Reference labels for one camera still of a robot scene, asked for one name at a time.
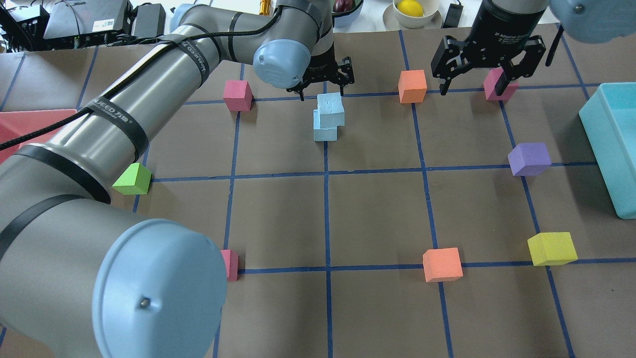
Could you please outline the black idle gripper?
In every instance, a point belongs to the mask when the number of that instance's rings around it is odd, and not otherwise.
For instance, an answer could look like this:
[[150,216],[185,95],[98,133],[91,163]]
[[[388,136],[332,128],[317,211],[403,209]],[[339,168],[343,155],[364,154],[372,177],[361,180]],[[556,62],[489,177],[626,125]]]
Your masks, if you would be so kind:
[[532,32],[548,8],[547,0],[483,0],[466,39],[444,36],[431,61],[439,92],[452,79],[475,68],[494,68],[493,93],[512,96],[517,80],[531,77],[547,48]]

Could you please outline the black gripper holding block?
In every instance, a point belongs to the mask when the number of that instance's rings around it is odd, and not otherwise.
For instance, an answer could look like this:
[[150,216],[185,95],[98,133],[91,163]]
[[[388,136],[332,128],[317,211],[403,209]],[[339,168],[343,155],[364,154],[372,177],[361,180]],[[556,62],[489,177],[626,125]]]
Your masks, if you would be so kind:
[[299,83],[286,91],[297,93],[300,101],[304,101],[304,89],[322,82],[336,84],[340,88],[340,96],[344,96],[346,87],[356,83],[352,59],[347,56],[340,62],[336,61],[333,47],[323,54],[313,55]]

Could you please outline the silver robot arm near pink tray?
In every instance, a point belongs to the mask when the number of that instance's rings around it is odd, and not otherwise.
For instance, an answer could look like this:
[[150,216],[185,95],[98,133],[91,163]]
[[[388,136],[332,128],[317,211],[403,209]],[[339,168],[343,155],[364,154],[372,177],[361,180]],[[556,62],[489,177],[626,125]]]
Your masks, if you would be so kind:
[[[533,35],[547,9],[560,22],[549,50],[541,36]],[[544,55],[549,66],[564,32],[584,43],[606,43],[634,33],[635,13],[633,0],[484,0],[466,39],[443,38],[431,61],[432,75],[445,95],[461,74],[501,68],[494,87],[500,95],[511,82],[531,77]]]

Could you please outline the silver robot arm near blue tray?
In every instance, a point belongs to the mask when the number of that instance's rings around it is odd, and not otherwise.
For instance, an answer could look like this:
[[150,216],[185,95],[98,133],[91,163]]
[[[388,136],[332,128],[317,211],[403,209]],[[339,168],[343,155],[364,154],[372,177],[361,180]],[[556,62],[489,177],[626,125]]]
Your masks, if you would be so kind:
[[221,250],[109,189],[222,61],[294,89],[332,47],[329,0],[272,17],[182,5],[172,33],[46,143],[1,166],[1,325],[57,358],[202,358],[227,294]]

